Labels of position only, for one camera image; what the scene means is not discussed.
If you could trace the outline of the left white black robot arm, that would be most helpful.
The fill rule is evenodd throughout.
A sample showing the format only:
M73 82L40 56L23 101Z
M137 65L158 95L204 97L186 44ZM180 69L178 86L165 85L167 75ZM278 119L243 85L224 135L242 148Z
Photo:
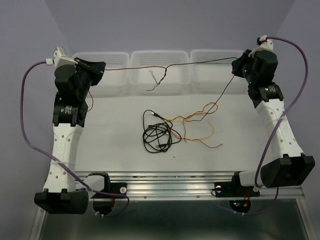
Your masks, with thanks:
M53 107L54 142L47 180L34 203L49 214L84 214L89 194L76 188L75 164L77 148L88 112L86 98L90 87L104 75L106 63L75 58L54 71L57 88Z

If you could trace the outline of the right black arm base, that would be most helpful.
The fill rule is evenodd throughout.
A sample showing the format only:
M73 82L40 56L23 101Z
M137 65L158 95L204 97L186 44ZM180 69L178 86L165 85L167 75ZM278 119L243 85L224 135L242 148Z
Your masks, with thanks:
M260 192L254 191L253 186L241 185L239 172L233 174L231 181L215 182L211 194L217 198L232 198L229 200L230 208L242 215L249 213L252 205L251 198L260 196Z

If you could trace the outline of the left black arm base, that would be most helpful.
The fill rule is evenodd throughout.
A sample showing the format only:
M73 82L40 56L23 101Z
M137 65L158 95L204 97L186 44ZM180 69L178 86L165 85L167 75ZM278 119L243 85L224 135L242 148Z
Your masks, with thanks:
M94 199L92 208L96 216L115 217L128 208L130 200L127 196L128 184L126 182L111 182L106 172L92 172L84 182L99 192L87 189L89 199Z

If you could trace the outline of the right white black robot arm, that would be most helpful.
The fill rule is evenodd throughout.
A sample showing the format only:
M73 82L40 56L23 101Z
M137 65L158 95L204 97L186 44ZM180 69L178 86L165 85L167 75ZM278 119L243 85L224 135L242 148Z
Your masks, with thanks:
M248 83L248 96L260 115L268 135L260 162L255 171L241 171L230 182L231 192L242 195L248 187L300 186L315 166L311 155L299 146L284 106L280 87L273 82L278 65L275 53L247 49L232 62L232 74Z

